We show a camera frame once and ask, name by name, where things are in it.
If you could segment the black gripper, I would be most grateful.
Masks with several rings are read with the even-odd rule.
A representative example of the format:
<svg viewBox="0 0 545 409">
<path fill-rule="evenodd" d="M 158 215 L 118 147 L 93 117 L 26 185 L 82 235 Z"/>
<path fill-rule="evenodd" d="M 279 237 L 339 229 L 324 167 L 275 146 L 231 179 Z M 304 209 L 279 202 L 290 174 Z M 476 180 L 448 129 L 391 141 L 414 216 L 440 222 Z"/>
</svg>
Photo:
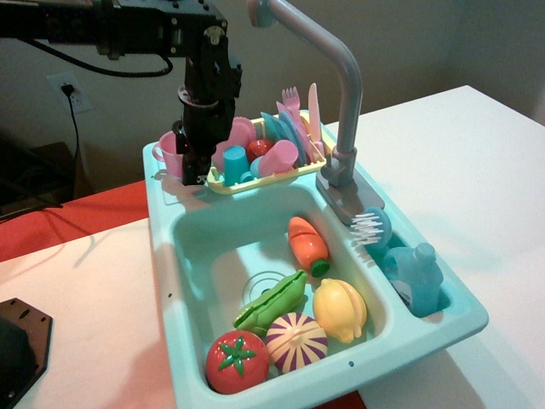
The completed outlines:
<svg viewBox="0 0 545 409">
<path fill-rule="evenodd" d="M 183 119 L 171 127 L 185 186 L 205 183 L 216 146 L 231 132 L 243 70 L 228 45 L 226 35 L 205 33 L 197 55 L 186 59 Z"/>
</svg>

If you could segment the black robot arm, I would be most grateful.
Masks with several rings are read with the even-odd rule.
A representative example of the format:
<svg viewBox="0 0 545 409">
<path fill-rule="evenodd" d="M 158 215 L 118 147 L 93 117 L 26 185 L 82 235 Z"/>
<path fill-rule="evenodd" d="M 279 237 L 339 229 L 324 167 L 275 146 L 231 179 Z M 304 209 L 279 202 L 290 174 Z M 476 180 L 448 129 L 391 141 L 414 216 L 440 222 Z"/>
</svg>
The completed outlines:
<svg viewBox="0 0 545 409">
<path fill-rule="evenodd" d="M 87 70 L 93 67 L 54 50 L 55 44 L 93 45 L 99 55 L 158 55 L 167 66 L 185 58 L 175 122 L 184 185 L 205 183 L 219 143 L 230 135 L 242 68 L 229 60 L 228 23 L 208 1 L 3 1 L 1 36 L 15 38 Z"/>
</svg>

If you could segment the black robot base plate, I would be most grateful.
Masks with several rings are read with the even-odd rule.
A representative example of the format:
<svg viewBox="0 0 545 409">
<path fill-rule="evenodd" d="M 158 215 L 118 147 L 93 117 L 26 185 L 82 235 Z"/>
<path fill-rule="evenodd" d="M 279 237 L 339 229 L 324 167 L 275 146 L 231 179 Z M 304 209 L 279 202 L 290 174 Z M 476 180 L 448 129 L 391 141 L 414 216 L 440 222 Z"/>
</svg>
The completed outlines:
<svg viewBox="0 0 545 409">
<path fill-rule="evenodd" d="M 13 408 L 45 373 L 53 319 L 11 298 L 1 302 L 1 407 Z"/>
</svg>

